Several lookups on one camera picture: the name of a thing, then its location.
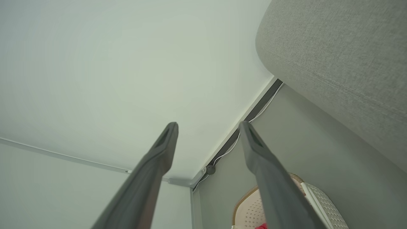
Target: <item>red cloth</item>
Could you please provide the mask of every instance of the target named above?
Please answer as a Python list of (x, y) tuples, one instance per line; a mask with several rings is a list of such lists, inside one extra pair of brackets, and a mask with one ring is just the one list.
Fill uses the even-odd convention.
[(256, 227), (256, 229), (267, 229), (267, 225), (263, 223), (260, 227)]

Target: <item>gray fabric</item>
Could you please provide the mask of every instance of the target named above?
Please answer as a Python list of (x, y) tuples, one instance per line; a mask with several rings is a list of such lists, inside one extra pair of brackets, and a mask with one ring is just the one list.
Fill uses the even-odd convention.
[(266, 68), (407, 172), (407, 1), (273, 0)]

